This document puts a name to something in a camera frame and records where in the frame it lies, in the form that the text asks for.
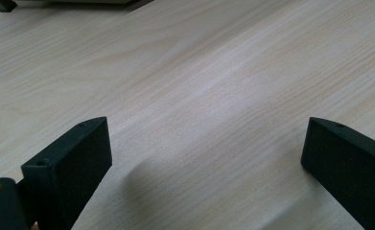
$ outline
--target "black clamp jaw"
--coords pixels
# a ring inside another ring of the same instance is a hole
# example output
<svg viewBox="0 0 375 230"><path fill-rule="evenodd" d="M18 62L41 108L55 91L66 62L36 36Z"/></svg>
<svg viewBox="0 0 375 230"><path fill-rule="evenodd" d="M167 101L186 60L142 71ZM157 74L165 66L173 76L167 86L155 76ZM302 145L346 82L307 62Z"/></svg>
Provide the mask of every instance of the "black clamp jaw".
<svg viewBox="0 0 375 230"><path fill-rule="evenodd" d="M105 117L80 123L22 165L24 178L0 178L0 230L71 229L112 165Z"/></svg>
<svg viewBox="0 0 375 230"><path fill-rule="evenodd" d="M16 6L12 0L0 0L0 12L11 12Z"/></svg>
<svg viewBox="0 0 375 230"><path fill-rule="evenodd" d="M374 140L348 126L311 118L301 165L364 229L375 229Z"/></svg>

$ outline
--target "black rubber pad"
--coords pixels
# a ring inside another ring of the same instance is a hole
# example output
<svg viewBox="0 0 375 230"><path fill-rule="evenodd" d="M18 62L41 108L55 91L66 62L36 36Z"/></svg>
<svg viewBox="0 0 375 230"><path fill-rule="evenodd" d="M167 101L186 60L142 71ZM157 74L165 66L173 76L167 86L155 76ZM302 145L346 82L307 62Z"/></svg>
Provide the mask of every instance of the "black rubber pad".
<svg viewBox="0 0 375 230"><path fill-rule="evenodd" d="M360 223L375 229L375 141L311 118L301 165Z"/></svg>
<svg viewBox="0 0 375 230"><path fill-rule="evenodd" d="M106 118L80 123L22 166L42 230L71 229L112 165Z"/></svg>

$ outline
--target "wooden table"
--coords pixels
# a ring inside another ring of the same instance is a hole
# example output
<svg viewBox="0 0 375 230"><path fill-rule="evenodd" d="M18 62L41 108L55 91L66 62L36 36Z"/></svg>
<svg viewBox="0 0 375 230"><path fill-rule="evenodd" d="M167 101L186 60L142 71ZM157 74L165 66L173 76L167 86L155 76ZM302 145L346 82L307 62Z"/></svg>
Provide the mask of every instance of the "wooden table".
<svg viewBox="0 0 375 230"><path fill-rule="evenodd" d="M299 164L311 116L375 139L375 0L18 2L0 13L0 177L107 116L74 229L362 229Z"/></svg>

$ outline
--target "small hole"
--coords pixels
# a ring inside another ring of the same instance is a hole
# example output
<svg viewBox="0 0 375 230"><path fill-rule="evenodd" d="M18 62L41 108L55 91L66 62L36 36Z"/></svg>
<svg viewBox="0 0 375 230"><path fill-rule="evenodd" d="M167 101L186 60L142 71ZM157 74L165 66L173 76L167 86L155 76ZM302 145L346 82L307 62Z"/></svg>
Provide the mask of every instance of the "small hole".
<svg viewBox="0 0 375 230"><path fill-rule="evenodd" d="M38 161L38 162L36 163L37 166L46 166L46 165L48 165L48 164L49 164L49 159L43 159L43 160Z"/></svg>

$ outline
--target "black bracket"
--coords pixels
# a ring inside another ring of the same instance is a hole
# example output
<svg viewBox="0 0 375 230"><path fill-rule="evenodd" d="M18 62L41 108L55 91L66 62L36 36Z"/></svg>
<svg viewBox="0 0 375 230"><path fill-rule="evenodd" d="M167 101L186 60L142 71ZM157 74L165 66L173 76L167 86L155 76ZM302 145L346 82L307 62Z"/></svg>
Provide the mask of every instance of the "black bracket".
<svg viewBox="0 0 375 230"><path fill-rule="evenodd" d="M374 140L348 126L311 118L301 165L364 229L375 229Z"/></svg>
<svg viewBox="0 0 375 230"><path fill-rule="evenodd" d="M0 178L0 230L71 229L112 165L106 118L80 123L22 165L24 178Z"/></svg>

